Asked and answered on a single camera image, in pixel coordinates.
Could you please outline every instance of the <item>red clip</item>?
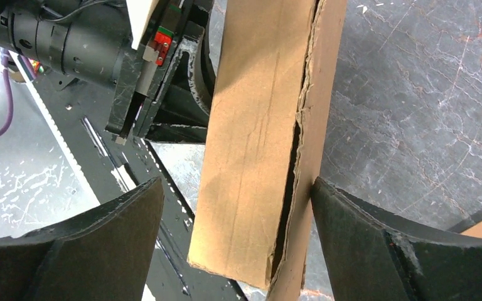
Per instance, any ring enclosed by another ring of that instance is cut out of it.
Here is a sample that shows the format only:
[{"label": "red clip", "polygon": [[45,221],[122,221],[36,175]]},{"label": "red clip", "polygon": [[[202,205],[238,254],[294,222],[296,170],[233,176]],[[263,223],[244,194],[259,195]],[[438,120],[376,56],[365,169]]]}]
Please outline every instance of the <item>red clip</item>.
[{"label": "red clip", "polygon": [[167,56],[167,51],[169,51],[172,42],[173,39],[171,39],[170,36],[160,32],[156,33],[156,36],[154,37],[154,49],[159,53],[158,59],[156,60],[158,66],[163,65],[165,57]]}]

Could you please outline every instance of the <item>white plastic piece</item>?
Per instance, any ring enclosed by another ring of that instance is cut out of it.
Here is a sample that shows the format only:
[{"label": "white plastic piece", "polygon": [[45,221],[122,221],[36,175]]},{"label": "white plastic piece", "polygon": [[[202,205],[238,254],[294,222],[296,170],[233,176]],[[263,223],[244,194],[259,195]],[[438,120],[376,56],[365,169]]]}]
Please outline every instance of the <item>white plastic piece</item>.
[{"label": "white plastic piece", "polygon": [[126,0],[130,27],[132,28],[132,48],[135,50],[137,50],[139,46],[139,41],[145,33],[149,19],[158,5],[158,1],[159,0]]}]

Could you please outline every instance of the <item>crease in cardboard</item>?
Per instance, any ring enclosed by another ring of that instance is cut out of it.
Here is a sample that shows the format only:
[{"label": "crease in cardboard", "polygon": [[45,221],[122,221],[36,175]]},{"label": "crease in cardboard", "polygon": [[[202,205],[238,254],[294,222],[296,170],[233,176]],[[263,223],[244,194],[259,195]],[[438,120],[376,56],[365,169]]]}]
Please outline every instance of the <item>crease in cardboard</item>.
[{"label": "crease in cardboard", "polygon": [[308,39],[308,47],[306,48],[306,59],[305,59],[305,64],[304,64],[304,78],[303,78],[303,83],[302,83],[302,89],[300,91],[299,95],[299,101],[298,101],[298,106],[297,106],[297,113],[296,113],[296,123],[294,126],[294,131],[298,132],[295,133],[294,139],[297,139],[297,143],[295,144],[295,141],[293,142],[293,147],[292,147],[292,154],[294,153],[295,158],[293,156],[291,157],[291,164],[293,166],[292,169],[292,175],[293,175],[293,185],[292,185],[292,194],[291,194],[291,204],[290,206],[285,206],[282,209],[282,213],[285,211],[287,212],[287,219],[283,222],[286,223],[285,227],[285,237],[283,241],[283,252],[280,255],[280,260],[279,263],[276,266],[276,270],[274,274],[272,275],[272,280],[270,282],[270,289],[272,290],[276,280],[277,276],[279,275],[281,268],[283,266],[284,261],[281,260],[282,258],[286,258],[287,255],[287,242],[288,242],[288,237],[287,237],[287,232],[289,230],[289,224],[291,221],[291,214],[292,214],[292,208],[295,205],[295,200],[296,200],[296,188],[298,187],[299,183],[299,178],[300,178],[300,170],[297,168],[300,160],[301,160],[301,150],[304,146],[304,129],[302,127],[302,121],[304,120],[304,116],[306,113],[309,113],[309,110],[311,109],[312,106],[310,107],[305,107],[306,104],[306,98],[309,92],[309,88],[311,87],[311,72],[313,70],[312,66],[312,61],[313,61],[313,47],[315,45],[315,31],[319,23],[319,17],[321,15],[321,11],[324,9],[326,5],[326,0],[317,0],[316,5],[314,5],[314,12],[313,12],[313,20],[311,23],[311,31],[309,34],[309,39]]}]

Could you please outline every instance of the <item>black cylindrical joint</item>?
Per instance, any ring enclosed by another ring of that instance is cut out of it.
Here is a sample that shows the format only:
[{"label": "black cylindrical joint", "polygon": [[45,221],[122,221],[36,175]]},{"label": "black cylindrical joint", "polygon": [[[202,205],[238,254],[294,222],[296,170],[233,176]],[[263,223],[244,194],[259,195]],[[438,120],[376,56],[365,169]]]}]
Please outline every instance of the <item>black cylindrical joint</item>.
[{"label": "black cylindrical joint", "polygon": [[[79,1],[49,0],[66,15]],[[70,23],[40,21],[37,14],[8,7],[0,15],[0,46],[38,60],[53,70],[114,88],[131,28],[125,9],[107,5],[85,8]]]}]

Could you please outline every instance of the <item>scratched gray surface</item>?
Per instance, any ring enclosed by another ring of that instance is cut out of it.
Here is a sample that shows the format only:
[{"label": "scratched gray surface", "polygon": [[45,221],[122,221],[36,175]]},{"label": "scratched gray surface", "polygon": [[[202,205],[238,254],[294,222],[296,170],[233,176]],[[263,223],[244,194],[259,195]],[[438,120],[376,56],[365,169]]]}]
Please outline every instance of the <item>scratched gray surface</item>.
[{"label": "scratched gray surface", "polygon": [[[482,218],[482,1],[446,4],[348,1],[321,168],[352,194],[444,230]],[[215,66],[225,9],[216,0]],[[195,208],[204,147],[156,148]],[[315,227],[311,236],[301,299],[332,300]]]},{"label": "scratched gray surface", "polygon": [[[94,206],[25,85],[13,83],[14,119],[0,138],[0,237],[17,237]],[[0,63],[0,127],[6,95]]]}]

